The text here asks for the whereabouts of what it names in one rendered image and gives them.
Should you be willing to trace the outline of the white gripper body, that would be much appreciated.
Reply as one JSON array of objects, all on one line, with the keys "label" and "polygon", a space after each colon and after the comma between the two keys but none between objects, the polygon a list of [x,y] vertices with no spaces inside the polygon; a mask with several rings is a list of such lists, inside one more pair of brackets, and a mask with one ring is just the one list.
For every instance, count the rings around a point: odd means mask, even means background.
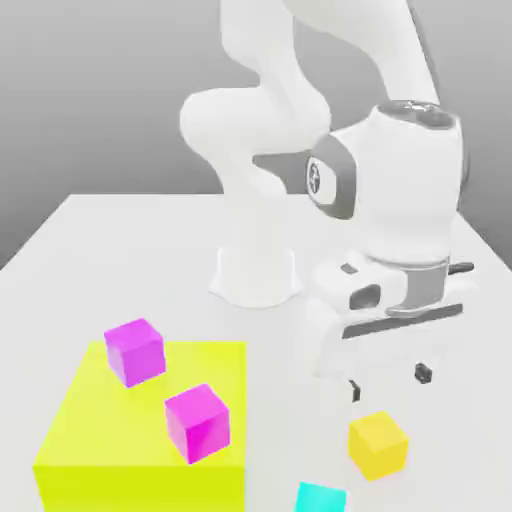
[{"label": "white gripper body", "polygon": [[410,352],[407,337],[419,327],[457,317],[460,302],[427,308],[398,309],[369,297],[336,304],[306,302],[306,372],[314,378],[354,379],[364,366],[395,361]]}]

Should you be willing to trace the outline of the large yellow box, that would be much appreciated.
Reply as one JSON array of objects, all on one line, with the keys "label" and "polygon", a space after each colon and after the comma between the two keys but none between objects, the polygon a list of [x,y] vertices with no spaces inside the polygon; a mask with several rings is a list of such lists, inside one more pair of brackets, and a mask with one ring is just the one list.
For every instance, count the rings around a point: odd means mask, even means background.
[{"label": "large yellow box", "polygon": [[[165,345],[165,374],[126,388],[106,346],[88,345],[33,463],[44,512],[245,512],[246,345]],[[230,412],[231,443],[187,464],[166,399],[206,383]]]}]

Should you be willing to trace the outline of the small cyan cube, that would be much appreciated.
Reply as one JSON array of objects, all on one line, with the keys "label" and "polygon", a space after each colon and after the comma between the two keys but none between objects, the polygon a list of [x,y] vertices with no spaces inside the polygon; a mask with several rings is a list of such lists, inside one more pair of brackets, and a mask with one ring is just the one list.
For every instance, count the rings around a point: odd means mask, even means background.
[{"label": "small cyan cube", "polygon": [[344,490],[301,482],[294,512],[346,512],[346,505]]}]

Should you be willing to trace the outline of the small yellow cube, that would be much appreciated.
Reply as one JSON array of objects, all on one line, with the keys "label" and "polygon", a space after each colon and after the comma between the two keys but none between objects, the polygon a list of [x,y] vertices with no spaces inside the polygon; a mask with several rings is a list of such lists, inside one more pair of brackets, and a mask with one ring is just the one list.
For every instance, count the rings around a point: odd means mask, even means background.
[{"label": "small yellow cube", "polygon": [[350,422],[348,455],[367,481],[404,469],[409,437],[385,411]]}]

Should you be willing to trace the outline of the small magenta cube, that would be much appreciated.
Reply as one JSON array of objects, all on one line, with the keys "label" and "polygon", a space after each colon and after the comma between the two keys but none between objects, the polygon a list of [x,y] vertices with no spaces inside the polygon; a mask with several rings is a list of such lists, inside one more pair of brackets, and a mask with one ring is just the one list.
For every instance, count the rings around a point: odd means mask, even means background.
[{"label": "small magenta cube", "polygon": [[208,384],[167,399],[164,407],[168,437],[187,464],[230,445],[229,408]]},{"label": "small magenta cube", "polygon": [[144,318],[104,332],[107,360],[126,388],[166,371],[161,334]]}]

